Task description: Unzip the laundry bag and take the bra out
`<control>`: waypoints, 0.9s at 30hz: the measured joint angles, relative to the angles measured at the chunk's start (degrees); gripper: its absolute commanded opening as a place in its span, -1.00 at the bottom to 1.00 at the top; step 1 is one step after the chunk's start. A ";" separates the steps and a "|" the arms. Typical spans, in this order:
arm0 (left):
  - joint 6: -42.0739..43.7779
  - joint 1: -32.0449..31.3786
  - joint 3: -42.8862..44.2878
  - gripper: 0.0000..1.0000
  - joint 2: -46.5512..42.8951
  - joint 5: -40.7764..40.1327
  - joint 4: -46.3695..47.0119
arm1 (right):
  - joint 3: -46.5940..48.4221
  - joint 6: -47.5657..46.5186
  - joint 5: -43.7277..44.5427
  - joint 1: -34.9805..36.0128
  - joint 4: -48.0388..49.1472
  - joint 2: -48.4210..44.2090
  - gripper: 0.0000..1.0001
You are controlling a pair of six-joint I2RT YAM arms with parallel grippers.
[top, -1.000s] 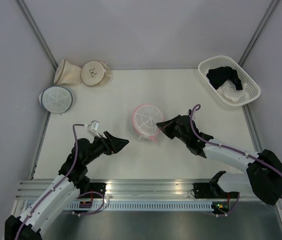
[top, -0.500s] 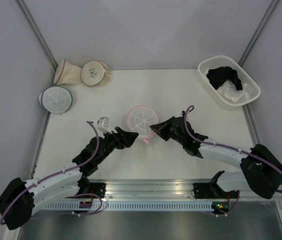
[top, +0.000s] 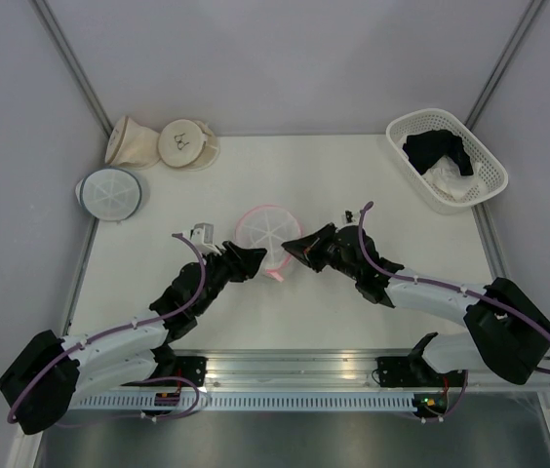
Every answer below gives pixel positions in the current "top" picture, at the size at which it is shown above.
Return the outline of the pink-trimmed mesh laundry bag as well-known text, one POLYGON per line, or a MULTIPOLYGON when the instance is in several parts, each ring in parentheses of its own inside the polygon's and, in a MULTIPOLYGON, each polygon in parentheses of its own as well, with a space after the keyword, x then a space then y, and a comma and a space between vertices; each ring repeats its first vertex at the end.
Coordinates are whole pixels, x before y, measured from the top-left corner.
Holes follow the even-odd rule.
POLYGON ((301 236, 301 225, 288 210, 276 205, 261 205, 245 213, 237 222, 234 243, 244 249, 266 249, 259 272, 283 282, 293 258, 282 244, 301 236))

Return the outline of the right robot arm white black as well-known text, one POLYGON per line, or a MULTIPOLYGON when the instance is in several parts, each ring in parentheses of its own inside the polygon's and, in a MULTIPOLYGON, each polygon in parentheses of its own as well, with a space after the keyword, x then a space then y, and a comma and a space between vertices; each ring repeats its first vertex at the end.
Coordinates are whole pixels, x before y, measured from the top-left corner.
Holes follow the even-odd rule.
POLYGON ((352 224, 338 228, 330 223, 282 247, 315 272, 330 267, 347 276, 370 303, 461 326, 457 334, 425 335, 409 353, 409 375, 420 385, 452 371, 490 371, 523 385, 550 350, 550 321, 506 278, 477 285, 420 277, 380 256, 373 239, 352 224))

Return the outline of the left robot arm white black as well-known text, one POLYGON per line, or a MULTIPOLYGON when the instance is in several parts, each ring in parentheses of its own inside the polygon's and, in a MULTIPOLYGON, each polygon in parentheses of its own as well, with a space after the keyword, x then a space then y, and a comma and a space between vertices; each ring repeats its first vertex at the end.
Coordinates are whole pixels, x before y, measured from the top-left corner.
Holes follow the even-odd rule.
POLYGON ((251 280, 267 255, 230 241, 199 253, 147 310, 102 331, 35 334, 0 377, 7 421, 26 435, 57 424, 70 406, 125 384, 164 386, 176 374, 171 342, 184 337, 230 283, 251 280))

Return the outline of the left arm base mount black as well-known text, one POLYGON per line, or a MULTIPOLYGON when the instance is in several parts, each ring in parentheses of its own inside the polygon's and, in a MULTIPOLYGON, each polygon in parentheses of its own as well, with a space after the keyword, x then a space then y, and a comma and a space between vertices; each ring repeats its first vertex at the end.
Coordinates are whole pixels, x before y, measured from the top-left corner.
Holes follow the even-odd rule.
POLYGON ((150 378, 183 377, 200 387, 207 374, 207 358, 204 356, 178 356, 159 364, 150 378))

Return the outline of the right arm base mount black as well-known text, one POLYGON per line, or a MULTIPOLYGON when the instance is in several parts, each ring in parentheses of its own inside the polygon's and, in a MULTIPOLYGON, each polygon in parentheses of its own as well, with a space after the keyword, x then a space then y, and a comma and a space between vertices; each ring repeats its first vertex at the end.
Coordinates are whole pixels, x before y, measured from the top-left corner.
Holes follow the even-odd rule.
POLYGON ((463 371, 437 373, 424 362, 416 364, 404 356, 376 358, 375 379, 381 388, 461 388, 463 371))

